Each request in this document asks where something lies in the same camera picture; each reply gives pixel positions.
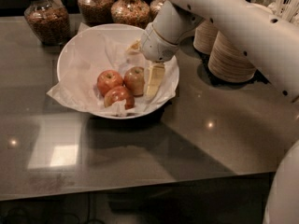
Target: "apple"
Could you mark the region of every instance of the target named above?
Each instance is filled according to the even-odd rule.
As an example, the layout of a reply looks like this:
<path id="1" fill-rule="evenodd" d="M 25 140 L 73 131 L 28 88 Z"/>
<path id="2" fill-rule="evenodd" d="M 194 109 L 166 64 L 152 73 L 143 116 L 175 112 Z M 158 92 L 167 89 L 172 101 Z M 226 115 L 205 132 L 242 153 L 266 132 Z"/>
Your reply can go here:
<path id="1" fill-rule="evenodd" d="M 109 107 L 115 102 L 126 100 L 124 108 L 130 109 L 135 105 L 133 94 L 124 86 L 117 86 L 108 91 L 104 97 L 104 106 Z"/>
<path id="2" fill-rule="evenodd" d="M 105 70 L 97 78 L 97 89 L 102 96 L 105 96 L 112 88 L 122 85 L 123 78 L 121 74 L 115 70 Z"/>
<path id="3" fill-rule="evenodd" d="M 129 69 L 123 78 L 123 83 L 128 88 L 133 96 L 143 95 L 144 90 L 144 68 L 141 66 L 134 66 Z"/>

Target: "jar of nuts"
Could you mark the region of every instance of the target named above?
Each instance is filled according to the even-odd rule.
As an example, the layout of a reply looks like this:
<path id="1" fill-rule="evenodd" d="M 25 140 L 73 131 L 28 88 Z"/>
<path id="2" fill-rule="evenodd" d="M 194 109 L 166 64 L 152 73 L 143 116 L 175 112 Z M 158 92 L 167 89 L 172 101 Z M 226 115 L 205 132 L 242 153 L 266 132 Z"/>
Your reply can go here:
<path id="1" fill-rule="evenodd" d="M 158 12 L 161 10 L 162 5 L 164 4 L 166 0 L 152 0 L 149 8 L 150 8 L 150 18 L 154 20 L 158 14 Z"/>
<path id="2" fill-rule="evenodd" d="M 62 45 L 70 38 L 69 15 L 61 0 L 30 0 L 24 17 L 45 45 Z"/>
<path id="3" fill-rule="evenodd" d="M 145 29 L 150 22 L 150 6 L 143 0 L 118 0 L 111 8 L 115 23 Z"/>
<path id="4" fill-rule="evenodd" d="M 78 0 L 84 21 L 90 25 L 112 23 L 111 7 L 115 0 Z"/>

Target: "jar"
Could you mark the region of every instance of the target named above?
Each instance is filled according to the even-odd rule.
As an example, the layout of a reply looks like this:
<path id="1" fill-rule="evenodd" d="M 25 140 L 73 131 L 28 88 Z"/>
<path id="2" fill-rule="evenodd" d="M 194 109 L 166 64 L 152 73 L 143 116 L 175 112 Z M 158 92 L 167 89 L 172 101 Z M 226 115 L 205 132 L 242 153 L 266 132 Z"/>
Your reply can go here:
<path id="1" fill-rule="evenodd" d="M 115 0 L 78 0 L 84 21 L 90 25 L 112 23 L 111 7 Z"/>
<path id="2" fill-rule="evenodd" d="M 152 0 L 149 9 L 150 9 L 150 18 L 154 20 L 161 10 L 162 5 L 165 3 L 166 0 Z"/>
<path id="3" fill-rule="evenodd" d="M 62 45 L 70 38 L 69 15 L 61 0 L 30 0 L 24 17 L 45 45 Z"/>
<path id="4" fill-rule="evenodd" d="M 145 29 L 150 21 L 150 6 L 143 0 L 118 0 L 111 8 L 115 23 Z"/>

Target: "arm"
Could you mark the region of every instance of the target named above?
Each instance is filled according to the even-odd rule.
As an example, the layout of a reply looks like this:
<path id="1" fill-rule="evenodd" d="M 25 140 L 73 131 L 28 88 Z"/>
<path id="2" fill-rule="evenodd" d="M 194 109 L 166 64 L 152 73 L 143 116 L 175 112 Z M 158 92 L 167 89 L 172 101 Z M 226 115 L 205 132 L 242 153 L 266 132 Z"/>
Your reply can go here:
<path id="1" fill-rule="evenodd" d="M 240 0 L 170 0 L 141 37 L 145 57 L 165 62 L 202 19 L 213 24 L 291 102 L 299 98 L 299 28 Z"/>

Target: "stainless steel surface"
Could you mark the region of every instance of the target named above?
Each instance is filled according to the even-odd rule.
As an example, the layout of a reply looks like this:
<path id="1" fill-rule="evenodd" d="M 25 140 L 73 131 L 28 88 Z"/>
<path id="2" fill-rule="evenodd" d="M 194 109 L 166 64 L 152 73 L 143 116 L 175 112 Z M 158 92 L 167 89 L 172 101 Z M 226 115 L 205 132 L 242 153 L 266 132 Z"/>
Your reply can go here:
<path id="1" fill-rule="evenodd" d="M 46 95 L 61 48 L 43 47 L 23 17 L 0 18 L 0 31 L 0 200 L 274 172 L 299 139 L 295 105 L 261 82 L 212 87 L 190 38 L 171 104 L 112 120 Z"/>

